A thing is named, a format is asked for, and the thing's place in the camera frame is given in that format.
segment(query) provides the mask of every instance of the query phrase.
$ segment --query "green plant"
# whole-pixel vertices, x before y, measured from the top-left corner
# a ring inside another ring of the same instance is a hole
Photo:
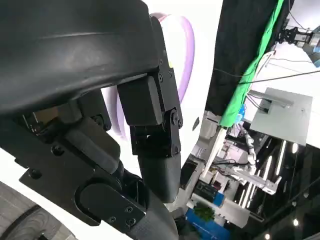
[[[194,214],[205,222],[215,219],[215,211],[211,207],[208,207],[201,202],[198,202],[193,210]]]

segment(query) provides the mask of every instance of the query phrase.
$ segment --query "black curtain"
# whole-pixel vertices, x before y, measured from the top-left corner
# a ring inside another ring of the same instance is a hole
[[[223,0],[215,43],[214,69],[243,75],[255,59],[261,38],[278,0]],[[289,14],[289,0],[284,0],[266,52],[275,44]],[[222,116],[240,77],[213,70],[206,110]]]

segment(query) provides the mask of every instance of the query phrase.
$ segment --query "light strip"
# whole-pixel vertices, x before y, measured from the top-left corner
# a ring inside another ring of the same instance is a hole
[[[242,199],[244,198],[244,195],[245,195],[245,190],[243,189],[241,197],[240,197],[240,201],[239,201],[239,204],[238,204],[239,206],[240,206],[240,204],[242,202]]]
[[[279,156],[279,160],[278,160],[278,166],[276,167],[276,172],[275,174],[278,176],[279,173],[280,173],[280,169],[281,169],[281,165],[282,165],[282,160],[284,158],[284,153],[285,153],[285,149],[286,149],[286,144],[287,144],[287,141],[284,140],[282,142],[282,145],[281,145],[281,151],[280,151],[280,156]]]
[[[259,169],[259,171],[256,175],[259,177],[260,173],[261,173],[261,170]],[[253,185],[252,192],[250,195],[250,200],[254,197],[255,189],[256,189],[256,185]]]
[[[243,203],[242,203],[242,208],[243,209],[247,206],[247,202],[248,202],[248,198],[249,198],[252,186],[253,186],[253,184],[250,183],[249,186],[248,186],[248,189],[246,190],[245,197],[244,197],[244,200],[243,200]]]
[[[294,143],[292,145],[292,153],[295,154],[298,151],[298,144]]]
[[[271,161],[272,161],[272,156],[269,156],[268,162],[266,163],[266,167],[264,170],[263,180],[267,180],[268,173],[269,173],[270,166],[271,166]]]

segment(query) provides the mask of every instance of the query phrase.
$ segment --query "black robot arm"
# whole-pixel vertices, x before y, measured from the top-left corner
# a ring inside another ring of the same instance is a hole
[[[159,21],[140,0],[5,0],[0,14],[0,147],[20,181],[91,226],[177,240],[163,203],[179,190],[183,118]],[[100,88],[114,85],[142,179],[106,132]]]

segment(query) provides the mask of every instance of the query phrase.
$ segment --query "green cloth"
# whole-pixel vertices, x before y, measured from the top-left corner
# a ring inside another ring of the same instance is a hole
[[[249,65],[249,67],[247,68],[243,77],[240,80],[240,83],[248,83],[248,84],[238,85],[235,92],[233,93],[231,101],[230,101],[227,109],[225,110],[225,112],[219,122],[219,124],[223,127],[231,127],[236,121],[236,117],[240,111],[240,108],[244,104],[246,95],[249,91],[249,87],[250,87],[249,83],[251,83],[253,81],[253,78],[256,74],[258,64],[267,49],[267,45],[268,45],[270,38],[271,38],[271,35],[272,35],[272,30],[273,30],[274,25],[276,23],[276,20],[279,16],[279,13],[280,13],[280,10],[282,8],[283,3],[284,3],[284,0],[278,0],[278,3],[276,5],[275,9],[273,10],[273,14],[272,14],[272,16],[271,16],[271,18],[265,28],[264,34],[262,36],[260,46],[258,49],[258,55],[255,58],[255,60],[253,62],[251,62],[251,64]]]

